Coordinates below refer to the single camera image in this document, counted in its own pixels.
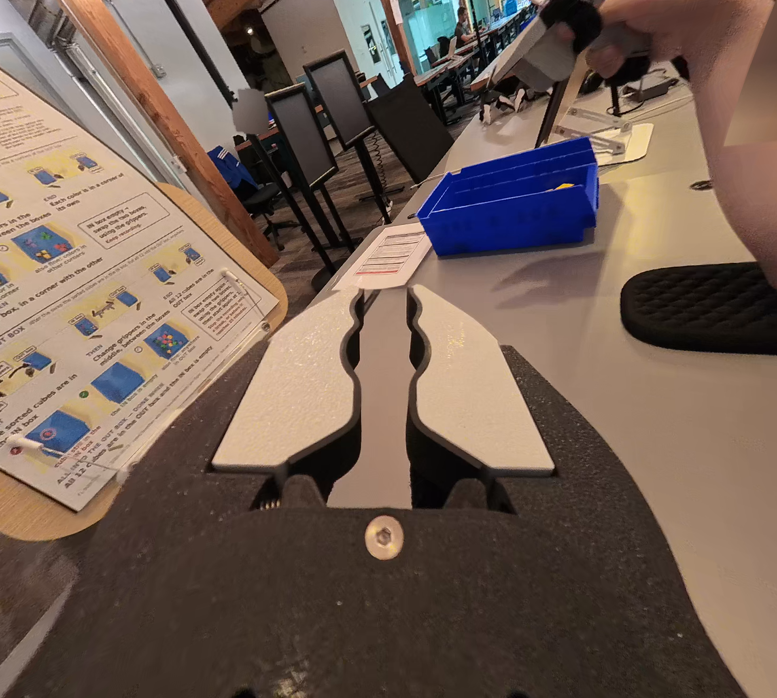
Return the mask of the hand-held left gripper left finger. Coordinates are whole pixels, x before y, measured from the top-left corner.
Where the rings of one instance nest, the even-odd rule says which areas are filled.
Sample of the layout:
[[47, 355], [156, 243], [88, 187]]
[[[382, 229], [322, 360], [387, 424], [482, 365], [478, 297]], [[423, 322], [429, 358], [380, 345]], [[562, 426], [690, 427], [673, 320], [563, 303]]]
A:
[[222, 473], [259, 473], [279, 489], [310, 477], [327, 501], [361, 452], [360, 334], [364, 290], [335, 291], [281, 328], [211, 460]]

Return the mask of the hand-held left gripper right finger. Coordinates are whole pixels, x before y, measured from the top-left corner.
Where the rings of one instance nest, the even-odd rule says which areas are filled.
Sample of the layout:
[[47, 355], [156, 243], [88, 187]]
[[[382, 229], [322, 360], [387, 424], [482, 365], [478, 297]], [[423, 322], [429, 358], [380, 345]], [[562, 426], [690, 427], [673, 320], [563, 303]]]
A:
[[497, 338], [422, 285], [406, 296], [410, 381], [406, 455], [413, 502], [445, 502], [475, 481], [552, 479], [556, 464]]

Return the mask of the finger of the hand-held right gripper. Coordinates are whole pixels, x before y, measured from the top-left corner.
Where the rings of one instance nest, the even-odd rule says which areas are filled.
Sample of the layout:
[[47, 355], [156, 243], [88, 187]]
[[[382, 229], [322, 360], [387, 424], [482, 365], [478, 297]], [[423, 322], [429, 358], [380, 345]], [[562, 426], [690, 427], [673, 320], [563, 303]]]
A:
[[532, 50], [564, 50], [564, 41], [557, 29], [548, 28], [543, 21], [531, 21], [497, 57], [490, 81], [500, 82], [511, 74], [518, 76], [518, 62]]
[[518, 62], [518, 78], [530, 89], [547, 91], [567, 80], [575, 64], [572, 50], [532, 50]]

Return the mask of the blue plastic bin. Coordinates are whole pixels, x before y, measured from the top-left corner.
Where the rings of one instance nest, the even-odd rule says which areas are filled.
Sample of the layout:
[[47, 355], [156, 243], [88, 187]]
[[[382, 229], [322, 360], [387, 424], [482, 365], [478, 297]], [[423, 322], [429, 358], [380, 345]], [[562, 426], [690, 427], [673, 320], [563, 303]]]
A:
[[459, 256], [582, 243], [598, 208], [598, 163], [575, 139], [448, 172], [416, 218], [438, 256]]

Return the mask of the person's right forearm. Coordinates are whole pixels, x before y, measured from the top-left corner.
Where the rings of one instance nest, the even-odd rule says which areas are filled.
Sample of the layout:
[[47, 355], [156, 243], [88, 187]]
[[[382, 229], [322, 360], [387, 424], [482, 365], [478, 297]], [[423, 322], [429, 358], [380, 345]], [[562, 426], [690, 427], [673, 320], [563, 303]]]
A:
[[720, 207], [775, 280], [776, 145], [773, 0], [709, 0], [688, 54], [705, 157]]

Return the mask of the spare black white gripper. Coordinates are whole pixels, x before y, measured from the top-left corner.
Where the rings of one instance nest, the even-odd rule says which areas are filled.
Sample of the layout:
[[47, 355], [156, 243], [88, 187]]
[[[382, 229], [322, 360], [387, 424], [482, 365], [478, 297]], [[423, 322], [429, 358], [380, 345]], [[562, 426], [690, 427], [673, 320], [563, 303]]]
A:
[[513, 93], [500, 93], [496, 90], [485, 91], [480, 97], [480, 121], [490, 125], [495, 116], [503, 112], [519, 112], [526, 90], [519, 87]]

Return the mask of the paper in plastic sleeve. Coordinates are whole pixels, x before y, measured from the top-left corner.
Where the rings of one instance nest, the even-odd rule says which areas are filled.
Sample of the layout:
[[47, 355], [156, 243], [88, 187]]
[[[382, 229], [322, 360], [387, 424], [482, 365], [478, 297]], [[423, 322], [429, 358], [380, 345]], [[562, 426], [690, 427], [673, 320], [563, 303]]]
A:
[[333, 290], [350, 288], [380, 291], [406, 285], [431, 249], [431, 241], [418, 221], [384, 227], [357, 258]]

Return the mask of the printed instruction sheet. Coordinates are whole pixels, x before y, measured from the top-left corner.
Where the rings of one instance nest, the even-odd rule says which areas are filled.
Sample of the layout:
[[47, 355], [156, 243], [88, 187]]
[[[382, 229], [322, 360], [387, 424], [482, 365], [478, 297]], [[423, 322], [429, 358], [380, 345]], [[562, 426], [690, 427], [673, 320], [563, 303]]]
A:
[[[2, 472], [79, 512], [277, 299], [120, 155], [2, 72]], [[22, 435], [111, 472], [12, 449]]]

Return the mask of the black display on stand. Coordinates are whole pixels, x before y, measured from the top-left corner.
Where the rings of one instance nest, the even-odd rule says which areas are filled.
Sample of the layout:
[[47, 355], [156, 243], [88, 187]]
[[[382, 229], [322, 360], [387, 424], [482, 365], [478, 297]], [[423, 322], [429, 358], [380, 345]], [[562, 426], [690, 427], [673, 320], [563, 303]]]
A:
[[384, 189], [364, 141], [375, 132], [375, 126], [367, 114], [361, 85], [346, 51], [341, 49], [309, 62], [303, 66], [303, 70], [328, 116], [337, 140], [345, 151], [355, 149], [382, 221], [390, 224], [392, 221]]
[[339, 167], [318, 122], [306, 86], [303, 83], [268, 93], [265, 96], [274, 124], [291, 157], [289, 171], [313, 214], [330, 249], [353, 253], [356, 241], [351, 237], [326, 183]]

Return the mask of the blue jacket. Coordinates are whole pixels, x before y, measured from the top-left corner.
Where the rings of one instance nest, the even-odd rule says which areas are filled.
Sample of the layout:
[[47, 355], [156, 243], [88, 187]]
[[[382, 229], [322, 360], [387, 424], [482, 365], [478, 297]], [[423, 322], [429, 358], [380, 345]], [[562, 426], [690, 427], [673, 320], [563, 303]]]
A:
[[260, 191], [260, 187], [248, 169], [227, 149], [217, 146], [208, 156], [219, 170], [228, 187], [241, 202], [247, 202]]

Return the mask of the wooden display board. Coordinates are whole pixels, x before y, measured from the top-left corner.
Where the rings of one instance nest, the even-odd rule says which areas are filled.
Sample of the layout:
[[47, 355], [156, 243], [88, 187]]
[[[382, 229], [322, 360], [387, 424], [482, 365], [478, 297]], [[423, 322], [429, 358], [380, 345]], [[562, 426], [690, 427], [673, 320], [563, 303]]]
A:
[[[170, 427], [173, 419], [194, 404], [228, 370], [259, 342], [266, 341], [280, 327], [287, 316], [288, 299], [280, 280], [265, 264], [266, 257], [256, 256], [211, 211], [184, 190], [168, 184], [157, 186], [171, 202], [186, 213], [239, 267], [262, 285], [277, 299], [277, 305], [262, 322], [263, 333], [244, 342], [221, 369], [210, 376], [196, 390], [184, 407], [171, 413], [170, 420], [162, 425]], [[79, 512], [71, 511], [40, 491], [1, 472], [1, 531], [10, 539], [27, 542], [46, 542], [63, 539], [96, 524], [109, 511], [118, 496], [128, 472], [121, 472], [119, 480], [109, 483]]]

